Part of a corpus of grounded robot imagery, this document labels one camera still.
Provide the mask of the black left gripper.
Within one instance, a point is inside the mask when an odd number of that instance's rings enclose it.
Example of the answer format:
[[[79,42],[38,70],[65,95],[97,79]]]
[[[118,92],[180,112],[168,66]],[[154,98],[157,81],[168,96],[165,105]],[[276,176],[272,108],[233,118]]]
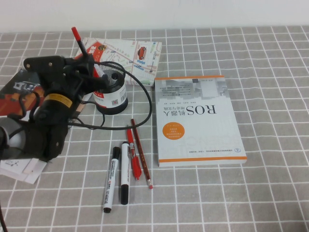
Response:
[[[37,73],[45,95],[57,93],[66,97],[82,97],[108,87],[108,75],[94,77],[94,57],[80,53],[75,58],[46,56],[27,58],[24,67]]]

